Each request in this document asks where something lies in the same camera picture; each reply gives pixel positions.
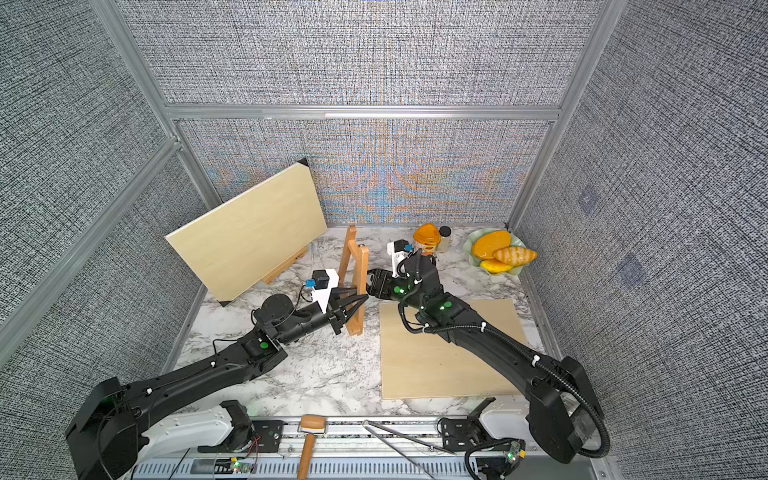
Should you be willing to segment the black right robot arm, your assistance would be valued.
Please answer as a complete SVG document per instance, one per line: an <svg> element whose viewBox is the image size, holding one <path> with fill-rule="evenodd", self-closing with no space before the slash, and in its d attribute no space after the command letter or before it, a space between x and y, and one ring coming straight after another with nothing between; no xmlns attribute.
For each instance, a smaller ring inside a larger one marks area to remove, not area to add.
<svg viewBox="0 0 768 480"><path fill-rule="evenodd" d="M493 326L444 289L433 258L414 254L393 271L370 269L366 291L395 301L410 334L440 337L512 383L529 402L533 439L553 459L567 464L577 455L599 459L610 453L605 414L583 365L536 351Z"/></svg>

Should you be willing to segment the small black-capped bottle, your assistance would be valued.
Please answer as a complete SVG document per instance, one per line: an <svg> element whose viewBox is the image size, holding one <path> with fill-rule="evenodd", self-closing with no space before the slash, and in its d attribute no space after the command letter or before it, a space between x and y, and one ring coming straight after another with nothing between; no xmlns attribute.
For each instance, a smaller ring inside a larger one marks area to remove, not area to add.
<svg viewBox="0 0 768 480"><path fill-rule="evenodd" d="M436 251L439 253L447 252L452 243L452 229L447 225L443 225L438 228L438 233L440 235L440 242Z"/></svg>

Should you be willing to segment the wooden canvas board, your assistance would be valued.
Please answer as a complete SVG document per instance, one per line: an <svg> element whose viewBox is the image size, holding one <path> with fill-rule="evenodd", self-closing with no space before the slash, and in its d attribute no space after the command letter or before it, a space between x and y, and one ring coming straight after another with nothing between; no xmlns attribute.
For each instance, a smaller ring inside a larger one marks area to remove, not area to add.
<svg viewBox="0 0 768 480"><path fill-rule="evenodd" d="M516 395L515 386L469 351L436 335L410 334L397 304L379 304L385 400Z"/></svg>
<svg viewBox="0 0 768 480"><path fill-rule="evenodd" d="M325 233L304 159L166 236L220 303L229 303Z"/></svg>

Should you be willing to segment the wooden easel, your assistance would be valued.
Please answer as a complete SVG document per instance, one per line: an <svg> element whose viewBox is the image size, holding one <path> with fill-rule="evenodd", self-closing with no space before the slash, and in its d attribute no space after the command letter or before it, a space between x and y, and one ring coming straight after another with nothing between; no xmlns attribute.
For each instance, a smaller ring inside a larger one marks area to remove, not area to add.
<svg viewBox="0 0 768 480"><path fill-rule="evenodd" d="M346 273L349 270L350 260L354 261L354 269L351 285L358 294L367 292L367 276L369 267L370 250L366 245L357 241L357 228L350 225L347 228L341 263L338 269L339 286L345 286ZM365 306L361 305L347 322L346 327L350 336L360 336L364 331Z"/></svg>
<svg viewBox="0 0 768 480"><path fill-rule="evenodd" d="M296 251L292 256L290 256L288 259L274 267L272 270L270 270L262 279L261 281L267 285L271 284L275 279L277 279L283 272L288 270L292 265L294 265L298 260L302 259L307 253L309 248L307 246L304 246L300 250Z"/></svg>

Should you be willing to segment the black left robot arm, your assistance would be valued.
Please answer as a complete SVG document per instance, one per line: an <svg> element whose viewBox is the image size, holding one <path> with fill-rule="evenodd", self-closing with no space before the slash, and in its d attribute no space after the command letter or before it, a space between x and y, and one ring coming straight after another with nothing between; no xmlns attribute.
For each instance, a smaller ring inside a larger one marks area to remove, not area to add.
<svg viewBox="0 0 768 480"><path fill-rule="evenodd" d="M252 329L225 348L181 369L122 384L116 377L97 384L65 431L80 479L117 479L148 451L148 431L179 409L232 385L273 370L285 345L324 326L339 334L367 301L352 288L331 289L327 305L298 308L285 294L269 296L251 313Z"/></svg>

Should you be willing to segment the yellow fruit toy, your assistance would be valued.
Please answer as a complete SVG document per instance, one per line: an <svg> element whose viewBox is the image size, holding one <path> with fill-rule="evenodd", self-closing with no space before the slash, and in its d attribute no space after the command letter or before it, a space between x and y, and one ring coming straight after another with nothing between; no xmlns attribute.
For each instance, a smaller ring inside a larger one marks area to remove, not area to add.
<svg viewBox="0 0 768 480"><path fill-rule="evenodd" d="M483 260L480 263L480 267L492 275L506 273L513 269L512 265L506 264L496 259Z"/></svg>

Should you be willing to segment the wooden handled brush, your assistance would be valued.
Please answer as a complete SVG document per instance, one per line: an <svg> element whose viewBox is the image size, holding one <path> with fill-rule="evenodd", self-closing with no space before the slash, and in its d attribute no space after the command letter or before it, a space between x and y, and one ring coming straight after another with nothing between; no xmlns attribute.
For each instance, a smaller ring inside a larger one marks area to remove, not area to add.
<svg viewBox="0 0 768 480"><path fill-rule="evenodd" d="M307 480L314 446L318 435L327 430L327 418L321 415L304 415L299 423L299 432L304 433L304 443L297 470L298 480Z"/></svg>

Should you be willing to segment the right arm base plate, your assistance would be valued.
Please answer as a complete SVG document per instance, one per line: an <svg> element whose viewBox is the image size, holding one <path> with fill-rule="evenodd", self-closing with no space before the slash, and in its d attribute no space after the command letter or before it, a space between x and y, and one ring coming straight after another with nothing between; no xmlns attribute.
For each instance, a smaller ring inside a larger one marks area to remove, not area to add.
<svg viewBox="0 0 768 480"><path fill-rule="evenodd" d="M436 428L445 449L464 452L492 440L525 439L528 436L525 416L514 397L488 397L465 417L439 418Z"/></svg>

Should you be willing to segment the orange mango toy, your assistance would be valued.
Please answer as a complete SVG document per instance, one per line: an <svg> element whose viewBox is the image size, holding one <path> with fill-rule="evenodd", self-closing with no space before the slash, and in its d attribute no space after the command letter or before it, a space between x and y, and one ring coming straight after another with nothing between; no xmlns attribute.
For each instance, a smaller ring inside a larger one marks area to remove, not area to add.
<svg viewBox="0 0 768 480"><path fill-rule="evenodd" d="M511 245L511 234L506 230L498 230L484 234L472 245L472 254L481 259L494 259L493 252Z"/></svg>

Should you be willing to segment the green plate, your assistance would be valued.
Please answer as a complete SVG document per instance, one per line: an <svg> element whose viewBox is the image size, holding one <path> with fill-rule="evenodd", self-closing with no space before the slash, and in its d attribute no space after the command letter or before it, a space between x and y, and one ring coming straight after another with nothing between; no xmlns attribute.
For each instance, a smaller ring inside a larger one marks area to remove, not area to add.
<svg viewBox="0 0 768 480"><path fill-rule="evenodd" d="M485 228L472 232L463 246L468 262L490 275L517 275L538 258L523 242L507 230Z"/></svg>

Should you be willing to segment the striped bread toy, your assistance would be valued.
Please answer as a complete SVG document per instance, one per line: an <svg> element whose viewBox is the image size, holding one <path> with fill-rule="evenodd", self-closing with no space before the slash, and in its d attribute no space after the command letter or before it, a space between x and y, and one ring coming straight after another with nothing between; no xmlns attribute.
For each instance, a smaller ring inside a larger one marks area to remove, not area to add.
<svg viewBox="0 0 768 480"><path fill-rule="evenodd" d="M498 249L493 252L493 258L511 267L528 265L538 257L538 253L516 245Z"/></svg>

